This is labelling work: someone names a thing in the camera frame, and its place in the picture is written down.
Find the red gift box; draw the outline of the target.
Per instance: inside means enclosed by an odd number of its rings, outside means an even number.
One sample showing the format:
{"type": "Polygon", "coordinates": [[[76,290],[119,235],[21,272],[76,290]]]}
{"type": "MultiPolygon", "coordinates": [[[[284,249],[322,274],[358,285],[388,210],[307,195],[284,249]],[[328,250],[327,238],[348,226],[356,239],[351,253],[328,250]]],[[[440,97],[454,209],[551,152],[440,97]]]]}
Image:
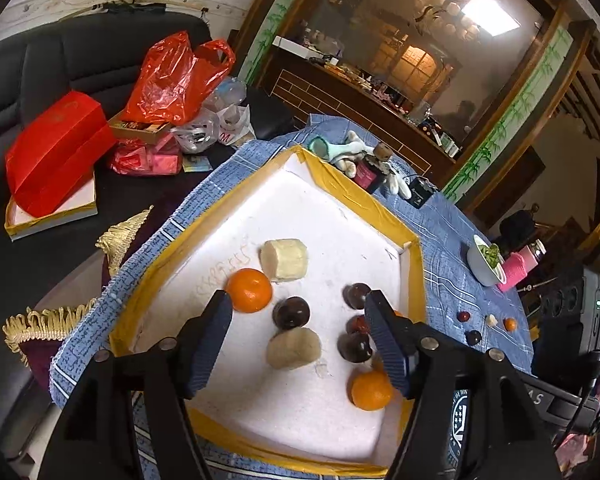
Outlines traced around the red gift box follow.
{"type": "Polygon", "coordinates": [[[93,166],[116,143],[102,106],[70,91],[35,118],[5,155],[15,203],[32,217],[52,214],[91,179],[93,166]]]}

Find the dark plum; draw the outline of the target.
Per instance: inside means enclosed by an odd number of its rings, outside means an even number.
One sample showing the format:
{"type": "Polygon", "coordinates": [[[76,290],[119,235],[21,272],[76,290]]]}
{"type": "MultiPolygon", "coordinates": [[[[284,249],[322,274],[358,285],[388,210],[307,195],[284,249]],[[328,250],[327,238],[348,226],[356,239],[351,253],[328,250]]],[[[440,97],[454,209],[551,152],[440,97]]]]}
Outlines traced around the dark plum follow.
{"type": "Polygon", "coordinates": [[[475,347],[482,341],[482,333],[480,330],[468,330],[465,333],[465,338],[468,346],[475,347]]]}
{"type": "Polygon", "coordinates": [[[366,296],[370,293],[370,286],[365,283],[354,283],[343,289],[344,302],[354,310],[365,308],[366,296]]]}
{"type": "Polygon", "coordinates": [[[280,330],[293,330],[309,322],[311,310],[301,297],[292,296],[276,304],[272,319],[280,330]]]}
{"type": "Polygon", "coordinates": [[[364,333],[342,334],[337,348],[343,359],[355,364],[369,361],[374,354],[370,336],[364,333]]]}

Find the wooden sideboard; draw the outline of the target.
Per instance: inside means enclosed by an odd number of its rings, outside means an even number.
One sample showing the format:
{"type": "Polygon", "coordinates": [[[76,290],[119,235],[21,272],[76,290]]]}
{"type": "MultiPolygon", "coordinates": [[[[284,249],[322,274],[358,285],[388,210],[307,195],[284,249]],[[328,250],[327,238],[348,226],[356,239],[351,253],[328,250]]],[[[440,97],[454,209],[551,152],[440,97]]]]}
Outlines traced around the wooden sideboard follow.
{"type": "Polygon", "coordinates": [[[296,51],[298,44],[277,36],[265,59],[258,86],[281,99],[297,122],[312,114],[352,120],[389,144],[419,174],[437,186],[453,169],[455,160],[431,136],[407,122],[352,82],[296,51]]]}

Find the green lettuce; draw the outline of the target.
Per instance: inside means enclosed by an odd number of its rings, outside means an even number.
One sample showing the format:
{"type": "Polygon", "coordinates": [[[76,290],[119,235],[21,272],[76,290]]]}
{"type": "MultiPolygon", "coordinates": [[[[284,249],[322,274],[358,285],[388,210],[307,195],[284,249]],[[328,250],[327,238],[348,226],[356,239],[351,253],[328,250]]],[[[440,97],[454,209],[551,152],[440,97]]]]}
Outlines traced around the green lettuce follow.
{"type": "Polygon", "coordinates": [[[496,269],[501,264],[500,248],[497,244],[480,245],[479,250],[491,269],[496,269]]]}

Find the black sofa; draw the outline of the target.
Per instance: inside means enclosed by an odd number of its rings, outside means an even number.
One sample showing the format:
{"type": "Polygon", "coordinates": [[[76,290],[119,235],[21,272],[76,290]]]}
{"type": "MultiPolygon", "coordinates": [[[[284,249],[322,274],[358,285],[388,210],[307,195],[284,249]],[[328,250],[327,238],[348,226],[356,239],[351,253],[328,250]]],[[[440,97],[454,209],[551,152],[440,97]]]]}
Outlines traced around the black sofa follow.
{"type": "Polygon", "coordinates": [[[194,46],[211,38],[196,16],[135,10],[69,18],[0,41],[0,187],[4,155],[24,126],[71,90],[101,102],[106,116],[117,113],[149,47],[180,30],[194,46]]]}

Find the white bowl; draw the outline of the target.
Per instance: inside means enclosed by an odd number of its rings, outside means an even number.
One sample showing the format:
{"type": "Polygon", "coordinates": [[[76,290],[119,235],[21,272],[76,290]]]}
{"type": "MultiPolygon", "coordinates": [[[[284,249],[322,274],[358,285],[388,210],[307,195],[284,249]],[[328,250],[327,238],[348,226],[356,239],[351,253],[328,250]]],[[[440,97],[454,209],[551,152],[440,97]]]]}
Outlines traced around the white bowl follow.
{"type": "Polygon", "coordinates": [[[496,269],[491,269],[486,263],[479,250],[480,245],[490,245],[481,236],[475,235],[467,252],[467,263],[477,281],[484,287],[492,287],[498,284],[504,284],[506,281],[505,272],[501,264],[496,269]]]}

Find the black jar pink label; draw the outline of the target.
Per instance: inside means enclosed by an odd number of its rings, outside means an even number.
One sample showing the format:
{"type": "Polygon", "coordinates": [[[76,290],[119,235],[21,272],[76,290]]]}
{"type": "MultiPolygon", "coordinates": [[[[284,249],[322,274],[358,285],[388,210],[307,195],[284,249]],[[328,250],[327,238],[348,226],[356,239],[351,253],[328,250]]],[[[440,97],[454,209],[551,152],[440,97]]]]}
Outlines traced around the black jar pink label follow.
{"type": "Polygon", "coordinates": [[[375,156],[366,155],[356,164],[353,181],[367,193],[373,194],[385,181],[386,165],[375,156]]]}

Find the clear plastic bags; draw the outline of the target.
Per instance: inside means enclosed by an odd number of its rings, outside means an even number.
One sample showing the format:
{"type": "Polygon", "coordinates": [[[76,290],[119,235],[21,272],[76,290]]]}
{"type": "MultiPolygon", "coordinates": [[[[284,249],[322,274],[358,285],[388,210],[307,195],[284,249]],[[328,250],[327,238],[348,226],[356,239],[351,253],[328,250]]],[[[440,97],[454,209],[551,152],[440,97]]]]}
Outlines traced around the clear plastic bags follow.
{"type": "Polygon", "coordinates": [[[236,77],[225,77],[202,103],[198,115],[170,133],[184,154],[197,155],[219,143],[237,146],[254,139],[247,87],[236,77]]]}

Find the dark plum front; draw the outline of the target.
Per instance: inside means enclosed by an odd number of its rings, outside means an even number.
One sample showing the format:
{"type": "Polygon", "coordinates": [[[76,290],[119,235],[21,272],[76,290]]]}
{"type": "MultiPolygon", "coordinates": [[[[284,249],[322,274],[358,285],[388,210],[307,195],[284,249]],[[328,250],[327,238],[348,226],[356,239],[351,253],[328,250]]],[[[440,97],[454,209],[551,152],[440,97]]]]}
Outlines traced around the dark plum front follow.
{"type": "Polygon", "coordinates": [[[343,359],[355,364],[369,361],[374,354],[370,336],[364,333],[342,334],[337,348],[343,359]]]}

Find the beige round peeled fruit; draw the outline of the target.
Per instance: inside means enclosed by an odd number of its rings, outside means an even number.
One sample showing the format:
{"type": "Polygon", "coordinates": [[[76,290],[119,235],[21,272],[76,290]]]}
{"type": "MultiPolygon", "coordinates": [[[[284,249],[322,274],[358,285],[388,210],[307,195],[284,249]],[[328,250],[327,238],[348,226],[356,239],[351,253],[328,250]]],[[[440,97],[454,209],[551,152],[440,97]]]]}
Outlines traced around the beige round peeled fruit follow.
{"type": "Polygon", "coordinates": [[[276,370],[295,370],[322,355],[321,339],[313,330],[296,327],[281,332],[268,342],[266,362],[276,370]]]}

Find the red plastic bag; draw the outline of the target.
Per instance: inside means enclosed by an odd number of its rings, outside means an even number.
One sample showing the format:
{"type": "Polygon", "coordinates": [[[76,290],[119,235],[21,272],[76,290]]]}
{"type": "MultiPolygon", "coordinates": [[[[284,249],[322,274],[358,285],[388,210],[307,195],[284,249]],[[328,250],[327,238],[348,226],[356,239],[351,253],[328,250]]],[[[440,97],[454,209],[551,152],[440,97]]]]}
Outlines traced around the red plastic bag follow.
{"type": "Polygon", "coordinates": [[[180,126],[199,113],[235,63],[235,53],[223,39],[194,48],[182,30],[154,44],[121,118],[128,122],[180,126]]]}

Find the white cylindrical yam piece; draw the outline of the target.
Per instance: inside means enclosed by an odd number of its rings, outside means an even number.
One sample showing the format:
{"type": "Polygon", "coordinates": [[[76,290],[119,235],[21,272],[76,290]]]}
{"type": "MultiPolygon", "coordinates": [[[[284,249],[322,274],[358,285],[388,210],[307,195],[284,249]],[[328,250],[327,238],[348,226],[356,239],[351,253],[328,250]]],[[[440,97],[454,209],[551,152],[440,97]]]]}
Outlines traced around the white cylindrical yam piece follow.
{"type": "Polygon", "coordinates": [[[296,238],[268,240],[260,249],[262,271],[272,282],[303,278],[308,270],[308,260],[306,245],[296,238]]]}

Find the small far tangerine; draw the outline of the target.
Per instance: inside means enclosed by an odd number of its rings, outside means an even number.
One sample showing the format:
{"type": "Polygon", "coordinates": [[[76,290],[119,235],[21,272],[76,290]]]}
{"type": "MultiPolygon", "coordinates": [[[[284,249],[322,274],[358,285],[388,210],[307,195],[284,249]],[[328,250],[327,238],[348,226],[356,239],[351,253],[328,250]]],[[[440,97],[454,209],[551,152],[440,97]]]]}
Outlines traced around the small far tangerine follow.
{"type": "Polygon", "coordinates": [[[508,332],[514,332],[518,326],[517,321],[514,318],[504,318],[503,325],[508,332]]]}

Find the red date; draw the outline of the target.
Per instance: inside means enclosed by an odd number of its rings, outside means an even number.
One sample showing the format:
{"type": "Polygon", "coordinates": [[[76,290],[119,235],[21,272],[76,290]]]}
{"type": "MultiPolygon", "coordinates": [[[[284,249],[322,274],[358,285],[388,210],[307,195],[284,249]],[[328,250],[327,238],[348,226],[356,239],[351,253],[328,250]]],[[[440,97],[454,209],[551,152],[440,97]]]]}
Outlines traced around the red date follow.
{"type": "Polygon", "coordinates": [[[366,322],[366,318],[364,314],[355,315],[350,318],[350,320],[346,324],[346,332],[349,335],[352,334],[363,334],[368,335],[370,333],[370,328],[366,322]]]}
{"type": "Polygon", "coordinates": [[[457,313],[457,319],[462,323],[466,323],[470,320],[470,313],[468,311],[460,311],[457,313]]]}

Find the white cloth gloves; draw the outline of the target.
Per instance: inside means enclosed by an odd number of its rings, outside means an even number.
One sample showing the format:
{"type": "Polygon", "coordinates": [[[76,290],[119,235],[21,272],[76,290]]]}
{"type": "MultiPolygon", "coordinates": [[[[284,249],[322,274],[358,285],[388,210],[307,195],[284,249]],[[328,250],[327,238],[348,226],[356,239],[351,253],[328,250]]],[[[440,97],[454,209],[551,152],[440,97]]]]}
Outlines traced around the white cloth gloves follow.
{"type": "Polygon", "coordinates": [[[408,188],[408,177],[391,160],[393,151],[384,142],[379,142],[372,148],[355,131],[349,130],[344,143],[335,144],[328,142],[322,136],[316,136],[309,142],[308,150],[323,162],[328,162],[336,167],[352,181],[358,161],[366,155],[375,156],[386,165],[388,171],[384,183],[377,190],[385,188],[390,195],[400,196],[404,200],[408,200],[412,196],[408,188]]]}

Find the pink bottle with sleeve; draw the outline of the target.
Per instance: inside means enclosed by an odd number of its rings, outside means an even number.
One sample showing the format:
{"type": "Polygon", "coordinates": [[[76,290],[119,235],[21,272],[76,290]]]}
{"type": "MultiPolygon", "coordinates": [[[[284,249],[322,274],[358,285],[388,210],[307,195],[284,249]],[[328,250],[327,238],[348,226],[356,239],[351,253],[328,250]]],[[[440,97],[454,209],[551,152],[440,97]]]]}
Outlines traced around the pink bottle with sleeve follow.
{"type": "Polygon", "coordinates": [[[498,289],[506,292],[516,286],[527,277],[545,255],[546,248],[542,240],[534,240],[524,245],[518,252],[512,252],[503,263],[506,281],[504,284],[498,284],[498,289]]]}

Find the orange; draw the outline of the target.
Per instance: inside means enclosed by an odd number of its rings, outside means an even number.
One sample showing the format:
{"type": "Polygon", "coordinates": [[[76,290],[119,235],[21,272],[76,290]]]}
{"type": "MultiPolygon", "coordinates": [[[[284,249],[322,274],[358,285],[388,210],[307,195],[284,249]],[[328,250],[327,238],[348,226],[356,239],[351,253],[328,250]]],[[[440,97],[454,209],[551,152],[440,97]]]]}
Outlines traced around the orange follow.
{"type": "Polygon", "coordinates": [[[372,369],[381,373],[385,371],[384,362],[382,362],[382,357],[378,351],[372,357],[372,369]]]}
{"type": "Polygon", "coordinates": [[[358,374],[350,385],[352,403],[363,411],[385,408],[393,397],[393,388],[385,372],[370,370],[358,374]]]}
{"type": "Polygon", "coordinates": [[[251,268],[233,273],[226,282],[225,291],[232,300],[233,308],[242,313],[263,310],[273,297],[270,280],[261,271],[251,268]]]}

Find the white foam tray yellow tape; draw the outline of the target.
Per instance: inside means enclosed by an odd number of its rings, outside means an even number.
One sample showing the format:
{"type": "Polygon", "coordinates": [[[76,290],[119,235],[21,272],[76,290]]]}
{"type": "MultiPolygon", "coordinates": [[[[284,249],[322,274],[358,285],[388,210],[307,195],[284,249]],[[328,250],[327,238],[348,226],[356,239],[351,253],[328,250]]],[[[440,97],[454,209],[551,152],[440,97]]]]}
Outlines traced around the white foam tray yellow tape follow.
{"type": "Polygon", "coordinates": [[[235,313],[208,385],[187,402],[192,426],[221,448],[284,468],[380,477],[411,405],[393,399],[368,412],[350,401],[358,366],[337,348],[353,314],[342,293],[364,283],[422,322],[419,240],[376,198],[303,148],[273,157],[143,270],[111,331],[111,349],[118,356],[140,353],[177,334],[231,275],[259,266],[265,243],[283,238],[306,246],[308,270],[275,284],[272,298],[306,300],[321,355],[295,370],[276,370],[266,359],[277,332],[271,310],[235,313]]]}

